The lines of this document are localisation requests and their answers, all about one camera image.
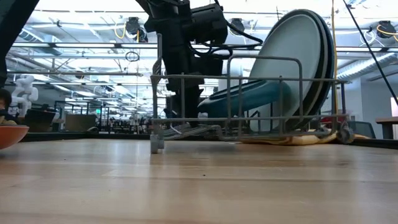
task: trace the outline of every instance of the ductwork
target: ductwork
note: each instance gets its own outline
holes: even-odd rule
[[[398,63],[398,54],[389,53],[378,56],[377,61],[382,68],[391,64]],[[337,79],[350,81],[359,78],[363,75],[369,74],[377,70],[377,65],[373,58],[368,60],[358,60],[338,70]]]
[[[33,43],[34,42],[38,42],[38,43],[43,42],[43,40],[41,40],[39,37],[37,37],[36,35],[34,35],[33,33],[29,32],[28,30],[25,30],[25,29],[22,29],[19,32],[18,36],[28,42],[33,42]],[[56,56],[59,56],[62,54],[58,50],[55,50],[50,47],[37,48],[37,51],[40,53],[52,54],[52,55],[56,55]]]

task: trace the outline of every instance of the wire dish rack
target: wire dish rack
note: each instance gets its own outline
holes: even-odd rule
[[[220,141],[240,141],[240,140],[246,140],[246,139],[277,139],[277,138],[286,138],[286,137],[292,137],[292,136],[305,136],[305,135],[313,135],[313,136],[319,136],[319,137],[327,137],[329,135],[332,135],[334,133],[338,133],[338,139],[340,142],[346,144],[350,141],[353,140],[353,132],[350,130],[347,125],[338,124],[338,118],[347,118],[346,113],[346,108],[345,108],[345,89],[344,89],[344,84],[346,81],[341,81],[341,80],[335,80],[331,78],[303,78],[303,71],[302,71],[302,64],[299,60],[296,58],[288,58],[288,57],[265,57],[265,56],[260,56],[260,55],[248,55],[248,54],[240,54],[240,55],[232,55],[227,62],[227,72],[226,76],[220,76],[220,77],[211,77],[212,79],[219,79],[219,80],[227,80],[227,110],[228,110],[228,115],[227,117],[224,118],[186,118],[185,117],[185,82],[184,80],[186,78],[192,79],[192,78],[209,78],[209,76],[204,76],[204,75],[185,75],[185,74],[179,74],[179,75],[160,75],[160,66],[161,60],[162,60],[162,36],[158,34],[158,59],[153,66],[153,72],[151,75],[151,83],[152,83],[152,91],[153,91],[153,112],[154,112],[154,117],[153,117],[153,125],[154,125],[154,130],[150,136],[150,148],[151,148],[151,153],[155,154],[158,153],[159,149],[164,148],[164,141],[165,140],[175,140],[175,139],[181,139],[185,138],[188,136],[193,136],[193,135],[202,135],[204,137],[213,137],[217,138]],[[298,66],[298,78],[284,78],[283,76],[280,76],[279,78],[253,78],[253,77],[231,77],[231,61],[235,58],[259,58],[259,59],[264,59],[264,60],[285,60],[285,61],[290,61],[292,63],[296,63]],[[167,79],[167,78],[180,78],[181,79],[181,118],[166,118],[166,119],[160,119],[158,117],[158,112],[157,112],[157,85],[161,79]],[[233,117],[232,112],[231,112],[231,80],[238,80],[239,85],[238,85],[238,115],[237,117]],[[279,81],[281,84],[284,81],[294,81],[298,82],[299,85],[299,114],[298,116],[266,116],[262,117],[260,116],[259,113],[254,114],[252,116],[247,116],[243,117],[243,99],[242,99],[242,84],[243,80],[267,80],[267,81]],[[332,101],[332,107],[331,107],[331,114],[327,115],[328,118],[331,119],[331,129],[320,129],[320,131],[308,131],[306,129],[301,129],[301,130],[294,130],[294,131],[286,131],[285,128],[285,121],[289,119],[298,119],[299,121],[303,121],[304,119],[320,119],[326,117],[325,115],[304,115],[303,112],[303,82],[330,82],[331,83],[331,101]],[[334,103],[336,101],[336,85],[341,85],[341,104],[342,104],[342,114],[337,113],[337,105]],[[280,91],[279,91],[279,112],[280,114],[283,114],[283,89],[282,85],[280,86]],[[277,131],[269,131],[269,132],[250,132],[250,133],[244,133],[243,129],[247,128],[247,126],[244,126],[243,123],[250,122],[250,121],[257,121],[258,123],[262,120],[278,120],[279,121],[279,128]],[[199,121],[199,122],[223,122],[225,126],[222,128],[220,125],[199,125],[198,127],[191,128],[188,122],[192,121]],[[181,123],[181,125],[176,126],[176,127],[171,127],[170,129],[167,130],[162,130],[160,128],[161,124],[165,123]],[[238,127],[237,128],[232,128],[231,123],[232,122],[237,122]]]

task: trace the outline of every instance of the orange bowl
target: orange bowl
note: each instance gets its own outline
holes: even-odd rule
[[[0,150],[17,144],[29,130],[23,125],[0,125]]]

